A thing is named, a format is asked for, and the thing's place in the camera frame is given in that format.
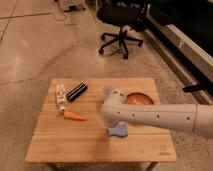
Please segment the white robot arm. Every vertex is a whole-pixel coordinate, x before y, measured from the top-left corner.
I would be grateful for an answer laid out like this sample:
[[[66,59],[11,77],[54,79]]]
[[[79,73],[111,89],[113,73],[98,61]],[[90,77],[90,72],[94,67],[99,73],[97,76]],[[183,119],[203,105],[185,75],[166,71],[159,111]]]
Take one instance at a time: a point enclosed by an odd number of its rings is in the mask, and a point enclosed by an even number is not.
[[[126,95],[112,89],[100,109],[107,127],[119,122],[142,124],[213,139],[213,106],[200,104],[126,104]]]

